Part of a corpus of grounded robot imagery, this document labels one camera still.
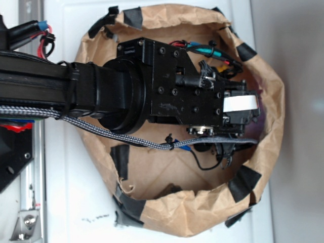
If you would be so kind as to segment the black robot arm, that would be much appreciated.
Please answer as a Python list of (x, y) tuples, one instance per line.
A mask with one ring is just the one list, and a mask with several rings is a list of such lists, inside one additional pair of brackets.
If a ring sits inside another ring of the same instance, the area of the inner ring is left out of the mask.
[(242, 134), (260, 115), (257, 93), (232, 78), (241, 64), (210, 46), (123, 42), (117, 57), (55, 64), (16, 49), (38, 35), (54, 40), (45, 21), (1, 25), (1, 104), (91, 116), (116, 134), (148, 121), (186, 125), (190, 134)]

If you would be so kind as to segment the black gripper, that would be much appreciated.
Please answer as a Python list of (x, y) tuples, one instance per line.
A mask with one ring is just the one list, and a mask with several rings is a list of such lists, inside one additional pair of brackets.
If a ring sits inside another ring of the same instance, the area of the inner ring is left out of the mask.
[(257, 93), (234, 80), (242, 64), (214, 45), (142, 37), (120, 43), (117, 59), (143, 81), (149, 122), (185, 125), (196, 136), (241, 136), (260, 115)]

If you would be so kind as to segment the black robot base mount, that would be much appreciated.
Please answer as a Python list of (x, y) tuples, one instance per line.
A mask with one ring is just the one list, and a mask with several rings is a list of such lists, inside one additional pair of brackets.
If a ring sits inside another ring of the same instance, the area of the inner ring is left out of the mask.
[(1, 192), (33, 159), (32, 124), (1, 126)]

